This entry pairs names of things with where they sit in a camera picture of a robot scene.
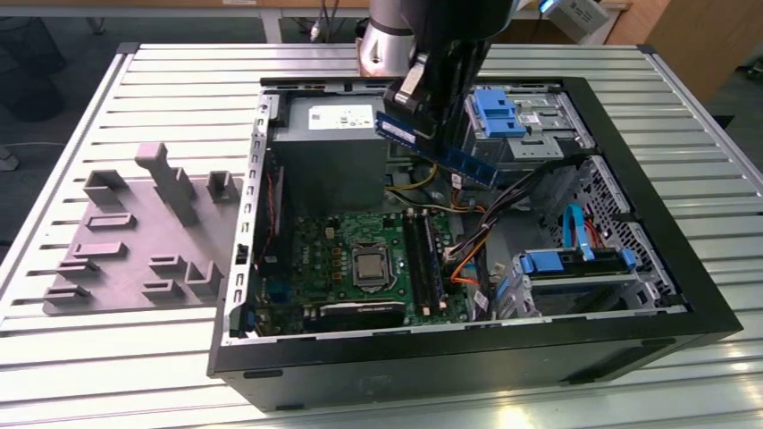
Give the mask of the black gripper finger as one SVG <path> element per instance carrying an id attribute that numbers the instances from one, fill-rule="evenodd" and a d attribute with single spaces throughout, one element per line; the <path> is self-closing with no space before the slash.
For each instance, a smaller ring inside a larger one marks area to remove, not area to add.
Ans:
<path id="1" fill-rule="evenodd" d="M 453 94 L 444 127 L 444 143 L 460 147 L 465 137 L 468 115 L 465 113 L 467 91 L 473 85 L 485 58 L 485 42 L 460 42 L 453 49 Z"/>
<path id="2" fill-rule="evenodd" d="M 412 128 L 421 148 L 443 148 L 447 64 L 441 54 L 411 47 L 409 68 L 388 86 L 384 105 L 387 114 Z"/>

